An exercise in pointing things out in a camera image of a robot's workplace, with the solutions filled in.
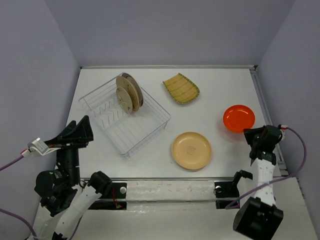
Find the orange round plate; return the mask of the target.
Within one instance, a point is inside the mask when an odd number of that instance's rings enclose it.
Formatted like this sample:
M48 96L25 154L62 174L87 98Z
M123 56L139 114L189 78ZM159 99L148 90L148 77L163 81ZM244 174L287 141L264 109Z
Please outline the orange round plate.
M225 127L233 133L242 133L244 129L251 129L255 124L256 116L247 106L236 104L227 108L222 121Z

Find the small beige flower plate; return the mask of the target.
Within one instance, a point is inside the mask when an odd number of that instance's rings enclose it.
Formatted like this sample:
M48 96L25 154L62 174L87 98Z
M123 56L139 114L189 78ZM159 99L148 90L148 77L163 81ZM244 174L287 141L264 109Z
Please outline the small beige flower plate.
M126 113L131 113L133 111L133 102L129 93L123 87L116 88L116 97L119 105Z

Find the beige floral square plate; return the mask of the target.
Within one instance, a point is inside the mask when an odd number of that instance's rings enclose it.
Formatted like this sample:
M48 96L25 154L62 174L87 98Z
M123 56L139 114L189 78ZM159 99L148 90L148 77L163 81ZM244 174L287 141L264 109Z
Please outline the beige floral square plate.
M116 81L116 88L122 87L128 92L132 100L133 111L138 111L140 109L139 97L133 84L129 82L126 78L122 77L121 75L117 76L115 81Z

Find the green rimmed white plate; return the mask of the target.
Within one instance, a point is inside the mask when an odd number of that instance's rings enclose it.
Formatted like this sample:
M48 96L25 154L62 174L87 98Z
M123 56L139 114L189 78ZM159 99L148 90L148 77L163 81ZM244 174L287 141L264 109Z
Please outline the green rimmed white plate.
M130 83L133 84L135 90L137 91L138 94L138 98L139 98L139 106L141 107L143 105L144 102L144 98L143 98L143 93L142 90L138 84L138 82L128 73L123 73L121 75L122 77L124 77L125 79L127 79Z

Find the yellow bamboo pattern plate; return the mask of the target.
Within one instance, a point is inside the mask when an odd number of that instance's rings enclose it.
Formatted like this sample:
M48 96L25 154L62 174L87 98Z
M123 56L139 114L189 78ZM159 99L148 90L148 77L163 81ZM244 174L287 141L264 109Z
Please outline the yellow bamboo pattern plate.
M194 101L200 95L200 89L181 73L162 83L172 99L181 105Z

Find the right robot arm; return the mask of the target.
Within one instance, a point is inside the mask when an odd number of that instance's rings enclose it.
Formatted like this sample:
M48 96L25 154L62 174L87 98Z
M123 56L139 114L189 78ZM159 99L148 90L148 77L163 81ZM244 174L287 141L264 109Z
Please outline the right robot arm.
M274 197L273 174L277 163L274 149L283 137L272 125L245 129L244 137L251 147L250 164L257 166L257 187L237 212L233 230L251 240L270 240L280 226L284 212L277 208Z

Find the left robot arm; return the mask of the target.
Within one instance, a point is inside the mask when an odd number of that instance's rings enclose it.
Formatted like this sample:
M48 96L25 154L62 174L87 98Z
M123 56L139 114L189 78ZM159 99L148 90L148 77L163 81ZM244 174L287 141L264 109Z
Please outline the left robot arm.
M72 120L55 138L36 138L28 143L23 156L35 157L56 153L56 168L40 172L34 191L40 196L44 214L33 225L30 239L69 240L70 230L100 197L110 194L112 180L102 171L94 172L80 194L79 149L93 141L90 119L85 115L79 122Z

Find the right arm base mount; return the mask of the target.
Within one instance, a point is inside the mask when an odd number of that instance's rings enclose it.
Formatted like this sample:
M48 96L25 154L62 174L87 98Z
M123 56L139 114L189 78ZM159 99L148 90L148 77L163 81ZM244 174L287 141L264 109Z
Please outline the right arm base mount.
M225 209L228 204L240 196L237 183L234 180L215 181L213 193L216 197L215 205L217 209Z

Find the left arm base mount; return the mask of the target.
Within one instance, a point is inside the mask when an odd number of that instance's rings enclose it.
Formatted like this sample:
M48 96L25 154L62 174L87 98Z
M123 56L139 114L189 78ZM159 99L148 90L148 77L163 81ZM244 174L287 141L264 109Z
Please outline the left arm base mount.
M108 193L96 200L89 210L122 211L127 209L127 182L116 181L111 184Z

